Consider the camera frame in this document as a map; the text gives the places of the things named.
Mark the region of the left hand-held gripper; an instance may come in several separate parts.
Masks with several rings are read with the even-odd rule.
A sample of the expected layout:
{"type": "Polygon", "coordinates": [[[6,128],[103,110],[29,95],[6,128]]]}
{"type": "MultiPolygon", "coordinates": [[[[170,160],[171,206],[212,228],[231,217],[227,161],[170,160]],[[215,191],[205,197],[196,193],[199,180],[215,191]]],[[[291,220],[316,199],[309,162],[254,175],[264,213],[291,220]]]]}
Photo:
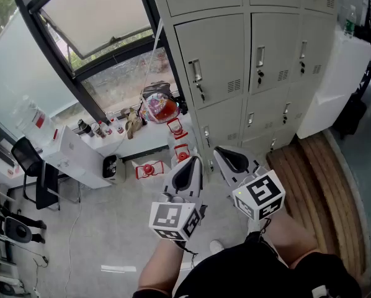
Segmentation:
{"type": "Polygon", "coordinates": [[[202,178],[202,162],[197,156],[181,161],[166,175],[164,193],[152,203],[148,224],[159,238],[189,241],[205,217],[207,208],[199,198],[203,189],[202,178]]]}

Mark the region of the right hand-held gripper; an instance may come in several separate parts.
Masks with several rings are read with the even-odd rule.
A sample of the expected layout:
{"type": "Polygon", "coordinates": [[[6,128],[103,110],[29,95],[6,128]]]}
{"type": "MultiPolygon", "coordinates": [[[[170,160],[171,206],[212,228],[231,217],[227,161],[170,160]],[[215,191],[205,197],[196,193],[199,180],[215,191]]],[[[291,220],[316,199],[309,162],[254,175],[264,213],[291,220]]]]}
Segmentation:
{"type": "Polygon", "coordinates": [[[259,222],[283,207],[285,189],[273,169],[238,187],[259,166],[250,151],[239,147],[217,146],[213,155],[226,183],[229,187],[237,187],[232,191],[235,207],[249,219],[259,222]]]}

